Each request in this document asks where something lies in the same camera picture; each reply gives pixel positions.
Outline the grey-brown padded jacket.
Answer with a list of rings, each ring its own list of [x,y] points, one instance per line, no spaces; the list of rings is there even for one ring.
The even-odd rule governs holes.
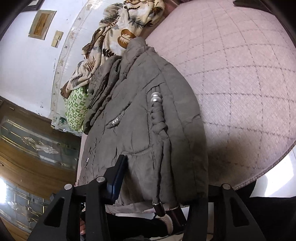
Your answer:
[[[196,96],[182,74],[141,37],[107,59],[88,86],[86,142],[79,185],[128,158],[110,213],[162,203],[189,205],[208,195],[206,137]]]

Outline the wooden glass-door wardrobe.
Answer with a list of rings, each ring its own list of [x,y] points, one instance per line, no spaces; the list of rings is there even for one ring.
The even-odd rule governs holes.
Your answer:
[[[1,222],[27,240],[50,196],[75,184],[80,137],[1,98]]]

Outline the green white patterned pillow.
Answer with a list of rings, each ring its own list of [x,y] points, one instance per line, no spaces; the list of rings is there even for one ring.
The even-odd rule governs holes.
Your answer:
[[[87,113],[87,88],[80,87],[73,90],[65,100],[65,116],[71,130],[76,132],[83,131],[83,122]]]

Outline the pink quilted bed cover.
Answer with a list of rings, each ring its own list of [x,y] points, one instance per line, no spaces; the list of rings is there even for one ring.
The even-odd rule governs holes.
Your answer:
[[[208,192],[252,183],[293,148],[295,47],[275,16],[232,1],[190,1],[144,40],[196,96]]]

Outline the beige leaf-print blanket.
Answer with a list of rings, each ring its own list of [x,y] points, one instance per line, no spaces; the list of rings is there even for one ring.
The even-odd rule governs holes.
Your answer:
[[[72,77],[61,89],[68,98],[73,90],[89,83],[95,71],[108,58],[121,56],[130,40],[140,36],[145,27],[155,25],[165,11],[164,1],[124,1],[108,6],[91,41],[82,48],[84,60],[77,64]]]

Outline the gold wall switch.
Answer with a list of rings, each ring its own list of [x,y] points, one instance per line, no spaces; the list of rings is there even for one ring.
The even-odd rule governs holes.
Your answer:
[[[63,37],[63,32],[62,31],[56,31],[55,35],[53,37],[53,41],[52,41],[51,46],[54,47],[54,48],[57,48],[58,45],[59,45],[59,42],[62,39],[62,37]]]

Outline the framed wall picture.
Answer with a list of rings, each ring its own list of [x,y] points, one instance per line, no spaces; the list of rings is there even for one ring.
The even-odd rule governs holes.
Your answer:
[[[56,11],[38,10],[32,22],[28,37],[44,40]]]

